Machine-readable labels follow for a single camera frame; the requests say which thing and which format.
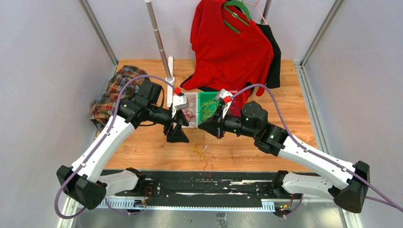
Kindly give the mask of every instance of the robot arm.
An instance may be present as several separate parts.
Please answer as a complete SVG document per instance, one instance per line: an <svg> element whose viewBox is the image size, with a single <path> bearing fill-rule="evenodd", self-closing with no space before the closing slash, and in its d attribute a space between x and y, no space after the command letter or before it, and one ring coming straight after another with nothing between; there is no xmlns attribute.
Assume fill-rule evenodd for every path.
<svg viewBox="0 0 403 228"><path fill-rule="evenodd" d="M232 132L237 136L253 137L254 144L259 150L302 164L320 175L313 177L278 171L277 177L272 182L272 188L279 197L286 193L316 195L331 199L338 206L350 212L361 212L368 186L346 172L346 168L369 181L369 166L366 163L359 161L352 164L337 159L293 136L297 142L306 147L306 149L301 148L286 130L268 122L267 111L256 102L246 103L242 108L241 117L229 115L226 113L231 104L229 96L231 94L225 90L218 93L216 100L222 106L217 108L212 117L199 124L200 129L218 139L222 138L225 132ZM329 158L345 168L341 169L307 152L308 150Z"/></svg>
<svg viewBox="0 0 403 228"><path fill-rule="evenodd" d="M145 80L137 94L120 102L114 122L114 117L110 117L103 131L86 152L70 167L62 165L58 169L57 177L62 185L81 166L63 189L68 196L87 209L94 209L106 196L125 190L142 190L144 175L133 168L107 176L101 176L101 172L119 145L143 121L164 125L163 132L167 136L167 142L189 142L182 131L182 125L189 126L181 111L188 107L186 96L174 95L173 105L167 110L156 106L161 90L159 84Z"/></svg>

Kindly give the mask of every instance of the gray wall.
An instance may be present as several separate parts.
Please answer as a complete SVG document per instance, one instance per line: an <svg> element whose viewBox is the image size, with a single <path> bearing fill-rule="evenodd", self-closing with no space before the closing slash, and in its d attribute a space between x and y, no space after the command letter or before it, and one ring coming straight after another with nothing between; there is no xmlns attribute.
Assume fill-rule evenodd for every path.
<svg viewBox="0 0 403 228"><path fill-rule="evenodd" d="M0 36L0 227L55 227L56 170L93 140L113 66L77 0L3 1Z"/></svg>
<svg viewBox="0 0 403 228"><path fill-rule="evenodd" d="M399 0L345 1L306 67L331 154L370 164L371 183L401 206L402 10ZM369 200L360 218L365 228L403 223Z"/></svg>
<svg viewBox="0 0 403 228"><path fill-rule="evenodd" d="M273 0L267 21L283 59L301 60L335 0ZM153 0L155 16L167 55L194 58L190 31L200 0ZM89 0L118 59L155 58L160 54L144 0ZM266 0L261 0L263 11ZM248 6L260 21L256 7Z"/></svg>

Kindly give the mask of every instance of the green hanger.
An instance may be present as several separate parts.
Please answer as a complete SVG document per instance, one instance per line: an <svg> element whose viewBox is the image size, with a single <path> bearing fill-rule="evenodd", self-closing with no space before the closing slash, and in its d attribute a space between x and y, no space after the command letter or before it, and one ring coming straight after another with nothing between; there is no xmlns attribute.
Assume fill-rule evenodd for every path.
<svg viewBox="0 0 403 228"><path fill-rule="evenodd" d="M245 6L245 4L243 4L243 2L241 1L237 1L237 0L232 0L229 2L225 2L224 3L224 9L226 11L228 11L231 15L233 15L234 17L236 17L238 20L240 20L242 23L244 23L246 26L249 26L249 24L247 22L245 22L242 18L238 17L238 15L236 15L234 12L232 12L227 6L236 6L239 7L242 12L245 14L246 18L248 19L248 21L250 22L250 14L249 14L249 10L248 8ZM228 26L232 31L236 32L236 33L240 33L236 28L234 28L232 25L230 25L227 21L224 20L224 24L226 26Z"/></svg>

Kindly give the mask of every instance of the clothes hanger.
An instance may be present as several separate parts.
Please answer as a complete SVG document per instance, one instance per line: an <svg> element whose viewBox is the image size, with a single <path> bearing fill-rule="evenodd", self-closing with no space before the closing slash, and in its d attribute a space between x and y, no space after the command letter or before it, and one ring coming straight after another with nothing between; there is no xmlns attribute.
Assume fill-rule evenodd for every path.
<svg viewBox="0 0 403 228"><path fill-rule="evenodd" d="M248 4L248 5L251 5L251 6L256 6L256 8L258 9L258 12L259 12L260 16L262 17L263 21L266 23L266 25L268 25L266 19L264 18L262 12L259 9L259 2L260 2L260 0L258 0L255 4L247 3L247 2L245 2L244 4Z"/></svg>
<svg viewBox="0 0 403 228"><path fill-rule="evenodd" d="M237 0L232 0L229 2L225 2L224 3L224 9L226 11L228 11L231 15L233 15L235 18L237 18L238 20L240 20L243 24L245 24L246 26L249 26L249 23L245 22L242 18L240 18L236 13L232 12L227 6L236 6L238 8L240 8L242 10L242 12L245 14L246 19L248 20L248 22L250 22L250 13L248 8L246 7L246 5L243 4L243 2L241 1L237 1ZM236 32L236 33L240 33L236 28L234 28L231 24L229 24L226 20L224 20L224 24L226 26L228 26L232 31Z"/></svg>

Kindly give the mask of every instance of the wooden table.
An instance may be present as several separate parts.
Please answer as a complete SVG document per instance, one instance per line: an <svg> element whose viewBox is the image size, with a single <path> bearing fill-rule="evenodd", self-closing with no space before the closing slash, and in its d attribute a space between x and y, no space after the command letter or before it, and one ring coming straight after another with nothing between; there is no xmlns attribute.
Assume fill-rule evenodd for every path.
<svg viewBox="0 0 403 228"><path fill-rule="evenodd" d="M194 72L194 60L175 60L174 76L176 86ZM121 60L118 70L123 65L132 65L144 69L148 74L165 78L165 71L160 60ZM292 60L281 62L281 87L272 90L290 130L301 140L316 147L314 134L308 117L301 87ZM269 113L269 121L282 126L273 101L265 93L261 97L252 95L254 100ZM163 126L139 127L117 149L109 163L108 169L125 169L133 167L139 170L193 170L202 171L206 175L210 171L309 171L309 169L292 161L265 154L253 145L253 139L236 137L226 133L218 140L212 135L204 134L203 146L199 148L203 161L191 147L202 142L203 132L200 129L184 129L190 143L168 143L163 134Z"/></svg>

